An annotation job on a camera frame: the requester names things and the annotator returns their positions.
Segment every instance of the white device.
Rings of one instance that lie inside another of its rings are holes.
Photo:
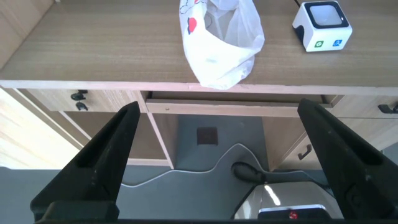
[[[293,28],[307,52],[341,50],[353,33],[337,1],[303,2]]]
[[[237,209],[234,219],[344,219],[335,198],[313,182],[258,185]]]

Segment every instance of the drawer handle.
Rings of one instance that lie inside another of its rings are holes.
[[[382,113],[385,114],[398,114],[398,104],[393,109],[391,109],[388,105],[379,105],[378,108]]]
[[[75,101],[85,100],[85,96],[83,94],[88,93],[88,90],[78,90],[77,93],[70,95],[70,98]]]
[[[303,160],[304,157],[306,157],[308,154],[310,154],[311,151],[312,151],[312,146],[309,144],[309,145],[307,145],[307,151],[304,154],[299,153],[297,155],[298,159]]]
[[[77,109],[78,109],[79,111],[81,111],[81,110],[86,110],[86,111],[88,111],[87,106],[86,106],[84,103],[82,103],[82,102],[77,102],[77,103],[76,103],[76,107],[77,107]]]

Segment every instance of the red light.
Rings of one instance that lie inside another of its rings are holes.
[[[291,211],[290,214],[289,214],[289,218],[290,219],[298,219],[299,216],[297,215],[297,212]]]

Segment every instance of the blue icon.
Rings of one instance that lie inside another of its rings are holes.
[[[343,42],[343,40],[336,40],[335,43],[333,44],[334,47],[340,46],[340,44]]]

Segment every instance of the wooden desk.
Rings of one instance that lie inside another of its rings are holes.
[[[353,129],[367,130],[362,136],[378,149],[398,141],[398,115],[377,108],[398,102],[397,1],[341,1],[353,35],[342,51],[314,54],[294,34],[293,0],[254,2],[266,43],[252,73],[226,91],[200,86],[190,70],[178,0],[54,4],[0,72],[0,85],[28,89],[22,91],[29,98],[70,120],[68,111],[76,111],[70,94],[77,89],[89,90],[92,113],[116,112],[137,100],[171,167],[178,114],[218,114],[264,118],[264,132],[279,137],[266,134],[270,169],[319,168],[316,156],[305,166],[305,160],[285,166],[309,141],[296,112],[302,97],[323,103]]]

